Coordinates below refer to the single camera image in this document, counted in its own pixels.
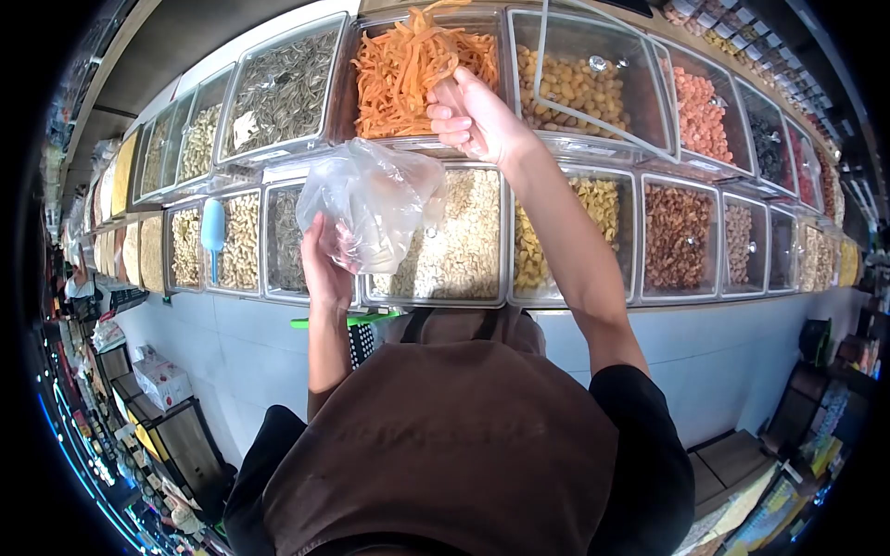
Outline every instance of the forearm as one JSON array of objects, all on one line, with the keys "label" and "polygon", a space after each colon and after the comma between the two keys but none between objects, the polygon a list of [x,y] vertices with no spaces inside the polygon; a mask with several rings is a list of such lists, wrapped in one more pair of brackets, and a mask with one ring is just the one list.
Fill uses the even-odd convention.
[{"label": "forearm", "polygon": [[311,421],[328,397],[352,372],[344,310],[309,310],[309,400]]}]

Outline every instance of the white shirt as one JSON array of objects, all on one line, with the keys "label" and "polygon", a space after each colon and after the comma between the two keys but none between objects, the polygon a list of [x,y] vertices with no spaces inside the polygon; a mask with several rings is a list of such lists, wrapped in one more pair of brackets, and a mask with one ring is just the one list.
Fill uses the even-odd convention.
[{"label": "white shirt", "polygon": [[87,279],[86,282],[81,287],[77,287],[77,284],[74,283],[74,277],[68,278],[68,281],[65,282],[65,295],[69,299],[74,299],[76,297],[89,297],[93,295],[96,291],[95,286],[93,285],[93,281],[91,279]]}]

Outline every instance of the label on bin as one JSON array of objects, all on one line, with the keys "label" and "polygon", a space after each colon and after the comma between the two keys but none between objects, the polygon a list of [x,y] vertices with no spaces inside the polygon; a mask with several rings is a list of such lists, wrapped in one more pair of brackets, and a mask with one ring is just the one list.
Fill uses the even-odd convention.
[{"label": "label on bin", "polygon": [[754,14],[749,12],[745,8],[739,8],[739,10],[735,14],[739,16],[739,19],[745,25],[748,25],[754,19]]},{"label": "label on bin", "polygon": [[763,54],[761,54],[760,51],[753,44],[749,45],[748,48],[745,49],[745,53],[753,61],[758,61],[760,60],[760,57],[763,56]]},{"label": "label on bin", "polygon": [[746,46],[748,46],[748,41],[745,40],[745,37],[742,35],[736,35],[732,38],[732,45],[738,48],[739,50],[744,50]]},{"label": "label on bin", "polygon": [[259,162],[261,160],[268,160],[269,158],[275,158],[275,157],[283,157],[283,156],[289,155],[289,154],[290,153],[287,152],[286,150],[273,150],[272,152],[267,152],[263,155],[260,155],[259,157],[253,157],[250,160],[251,160],[251,162]]},{"label": "label on bin", "polygon": [[718,23],[714,30],[721,38],[729,38],[732,35],[732,29],[726,27],[724,23]]},{"label": "label on bin", "polygon": [[693,166],[697,166],[702,170],[708,170],[709,172],[720,172],[720,166],[714,166],[712,164],[708,164],[707,162],[702,162],[700,160],[690,160],[689,164]]},{"label": "label on bin", "polygon": [[674,9],[686,16],[695,13],[695,6],[686,2],[686,0],[674,0]]},{"label": "label on bin", "polygon": [[717,18],[711,15],[710,13],[702,12],[699,18],[697,19],[699,25],[704,28],[712,28],[717,24]]}]

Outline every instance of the person's left hand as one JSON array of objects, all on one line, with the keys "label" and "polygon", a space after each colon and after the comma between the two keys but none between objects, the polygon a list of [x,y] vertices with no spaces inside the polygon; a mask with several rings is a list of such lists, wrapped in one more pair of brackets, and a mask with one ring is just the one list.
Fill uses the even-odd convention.
[{"label": "person's left hand", "polygon": [[300,246],[309,303],[316,310],[346,311],[352,304],[353,275],[325,253],[322,236],[333,233],[322,213],[315,214]]}]

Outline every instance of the person's right hand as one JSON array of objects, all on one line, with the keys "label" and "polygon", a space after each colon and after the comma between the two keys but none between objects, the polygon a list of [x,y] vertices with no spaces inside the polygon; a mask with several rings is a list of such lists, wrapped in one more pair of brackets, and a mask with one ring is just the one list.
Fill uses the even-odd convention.
[{"label": "person's right hand", "polygon": [[472,157],[463,145],[469,141],[467,129],[475,121],[488,146],[488,152],[479,157],[483,162],[502,166],[509,158],[521,157],[528,149],[543,147],[535,133],[472,71],[458,66],[454,78],[464,95],[464,106],[470,117],[451,117],[451,109],[438,104],[432,91],[426,95],[429,101],[426,115],[432,120],[433,133],[439,134],[441,143]]}]

